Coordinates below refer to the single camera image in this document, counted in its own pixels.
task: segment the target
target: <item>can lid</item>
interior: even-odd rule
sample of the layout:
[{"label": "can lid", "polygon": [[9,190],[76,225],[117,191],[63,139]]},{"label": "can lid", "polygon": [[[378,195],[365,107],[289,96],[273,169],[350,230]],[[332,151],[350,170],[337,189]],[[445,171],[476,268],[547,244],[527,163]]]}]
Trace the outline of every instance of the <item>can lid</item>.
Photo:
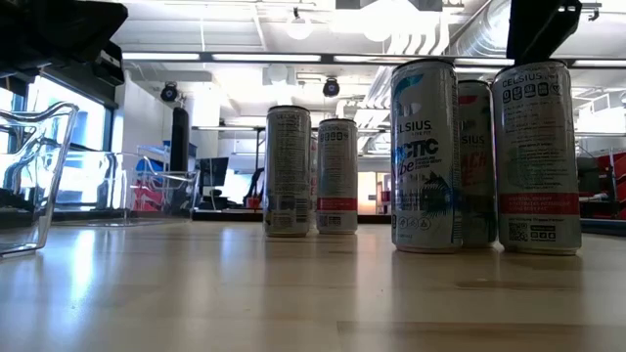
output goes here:
[{"label": "can lid", "polygon": [[480,79],[462,79],[459,81],[459,84],[462,83],[479,83],[479,84],[484,84],[486,86],[489,86],[489,82],[480,80]]},{"label": "can lid", "polygon": [[496,76],[494,77],[497,78],[500,74],[508,71],[509,69],[512,68],[518,68],[518,67],[522,67],[522,66],[527,66],[527,65],[536,65],[536,64],[546,64],[546,63],[559,63],[559,64],[563,64],[565,67],[567,67],[567,63],[563,60],[559,60],[559,59],[547,59],[541,62],[536,62],[536,63],[526,63],[526,64],[518,64],[518,65],[513,65],[513,66],[509,66],[509,67],[504,67],[502,68],[498,73],[496,73]]},{"label": "can lid", "polygon": [[329,121],[333,121],[333,122],[337,122],[337,121],[345,121],[345,122],[352,122],[356,125],[356,122],[353,119],[349,119],[349,118],[326,118],[320,121],[320,124],[324,123],[324,122],[329,122]]},{"label": "can lid", "polygon": [[307,109],[307,108],[303,108],[303,107],[299,107],[299,106],[290,106],[290,105],[275,106],[275,107],[270,108],[267,112],[270,112],[270,111],[276,110],[276,109],[300,109],[300,110],[304,110],[304,111],[310,113],[309,109]]},{"label": "can lid", "polygon": [[419,64],[419,63],[443,63],[443,64],[447,64],[451,67],[454,67],[454,64],[452,64],[452,61],[448,61],[448,60],[444,60],[444,59],[438,59],[438,58],[425,58],[425,59],[416,59],[416,60],[411,60],[408,63],[404,63],[400,66],[397,66],[396,68],[393,69],[393,72],[395,72],[396,70],[404,67],[404,66],[408,66],[408,65],[413,65],[413,64]]}]

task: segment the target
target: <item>wooden table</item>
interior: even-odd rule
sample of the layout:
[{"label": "wooden table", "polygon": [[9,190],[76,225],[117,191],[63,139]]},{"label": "wooden table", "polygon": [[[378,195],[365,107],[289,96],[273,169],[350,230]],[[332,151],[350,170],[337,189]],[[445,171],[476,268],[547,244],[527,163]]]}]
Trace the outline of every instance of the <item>wooden table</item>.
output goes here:
[{"label": "wooden table", "polygon": [[622,351],[626,242],[576,257],[394,250],[389,227],[56,228],[0,261],[0,350]]}]

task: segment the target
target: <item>aluminum can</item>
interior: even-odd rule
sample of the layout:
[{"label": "aluminum can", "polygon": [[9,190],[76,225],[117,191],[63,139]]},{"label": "aluminum can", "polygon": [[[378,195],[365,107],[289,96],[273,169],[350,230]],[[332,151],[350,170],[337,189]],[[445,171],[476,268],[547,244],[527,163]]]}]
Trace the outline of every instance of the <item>aluminum can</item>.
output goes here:
[{"label": "aluminum can", "polygon": [[358,152],[356,123],[329,118],[318,130],[317,229],[320,234],[357,230]]},{"label": "aluminum can", "polygon": [[509,251],[575,254],[581,230],[567,67],[512,66],[492,91],[500,243]]},{"label": "aluminum can", "polygon": [[311,155],[309,164],[311,165],[311,192],[309,193],[309,229],[315,230],[315,214],[317,212],[317,137],[313,136],[311,136]]},{"label": "aluminum can", "polygon": [[309,231],[311,117],[295,106],[272,107],[265,129],[263,225],[270,237]]},{"label": "aluminum can", "polygon": [[484,81],[459,82],[463,247],[490,247],[497,238],[491,90]]},{"label": "aluminum can", "polygon": [[462,245],[458,87],[441,60],[406,63],[391,77],[391,228],[399,250],[450,253]]}]

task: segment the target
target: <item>computer monitor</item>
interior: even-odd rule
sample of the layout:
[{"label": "computer monitor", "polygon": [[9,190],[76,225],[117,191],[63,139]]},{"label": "computer monitor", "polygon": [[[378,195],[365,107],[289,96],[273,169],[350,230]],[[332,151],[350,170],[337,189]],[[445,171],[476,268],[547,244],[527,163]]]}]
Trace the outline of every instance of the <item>computer monitor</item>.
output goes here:
[{"label": "computer monitor", "polygon": [[197,169],[200,170],[200,187],[224,186],[226,181],[226,169],[228,168],[228,157],[214,157],[199,159]]}]

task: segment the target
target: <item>black object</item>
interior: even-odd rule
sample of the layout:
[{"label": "black object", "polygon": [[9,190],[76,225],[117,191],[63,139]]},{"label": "black object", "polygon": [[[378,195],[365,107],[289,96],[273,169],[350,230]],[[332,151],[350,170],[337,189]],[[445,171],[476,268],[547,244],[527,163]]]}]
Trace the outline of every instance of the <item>black object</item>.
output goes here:
[{"label": "black object", "polygon": [[228,168],[228,157],[215,157],[200,159],[196,162],[200,170],[200,192],[203,187],[224,186],[226,181],[226,169]]},{"label": "black object", "polygon": [[93,63],[128,17],[121,4],[0,0],[0,77],[43,66]]},{"label": "black object", "polygon": [[178,98],[178,89],[176,88],[176,82],[167,82],[165,83],[165,88],[160,92],[160,98],[163,99],[164,102],[175,102],[176,98]]},{"label": "black object", "polygon": [[172,118],[172,141],[169,150],[169,170],[188,171],[189,164],[189,114],[182,108],[174,108]]},{"label": "black object", "polygon": [[512,0],[507,58],[516,65],[542,62],[578,28],[578,0]]},{"label": "black object", "polygon": [[252,178],[250,179],[250,187],[247,189],[247,194],[244,196],[244,206],[247,206],[248,198],[263,198],[263,187],[261,187],[261,191],[258,192],[256,188],[256,183],[258,179],[261,177],[261,174],[265,172],[265,167],[257,168],[256,171],[252,174]]},{"label": "black object", "polygon": [[339,94],[339,83],[336,78],[329,77],[324,84],[324,90],[322,91],[325,97],[332,98]]}]

